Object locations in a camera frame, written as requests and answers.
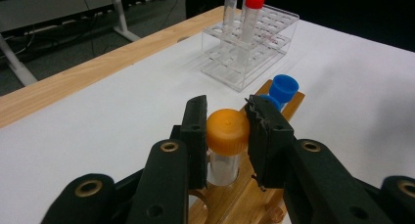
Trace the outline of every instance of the blue test tube cap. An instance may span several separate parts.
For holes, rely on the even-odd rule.
[[[279,103],[285,104],[293,99],[297,91],[299,91],[299,84],[295,79],[289,75],[279,74],[272,80],[269,95]]]
[[[261,98],[267,99],[269,102],[271,102],[274,107],[280,112],[282,109],[282,106],[280,104],[280,102],[278,102],[276,99],[274,99],[273,97],[269,96],[269,95],[259,95]]]

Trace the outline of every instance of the test tube rack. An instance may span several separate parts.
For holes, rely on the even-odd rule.
[[[298,20],[298,15],[264,5],[250,43],[240,39],[238,16],[229,34],[222,32],[222,22],[206,27],[202,33],[202,72],[241,92],[287,54]],[[242,65],[237,64],[241,54],[248,54]]]

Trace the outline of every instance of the red cap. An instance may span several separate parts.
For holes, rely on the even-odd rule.
[[[261,9],[265,0],[246,0],[245,5],[251,9]]]

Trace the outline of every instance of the orange cap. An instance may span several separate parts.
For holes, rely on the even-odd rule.
[[[223,109],[207,119],[207,146],[222,156],[234,156],[248,146],[250,122],[238,111]]]

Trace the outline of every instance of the white tabletop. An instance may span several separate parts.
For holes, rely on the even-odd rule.
[[[187,100],[205,94],[208,113],[238,110],[278,73],[305,94],[291,121],[297,138],[324,143],[377,187],[415,177],[414,53],[300,21],[287,56],[237,93],[187,64],[200,43],[184,40],[0,129],[0,223],[39,223],[86,173],[119,181],[181,123]]]

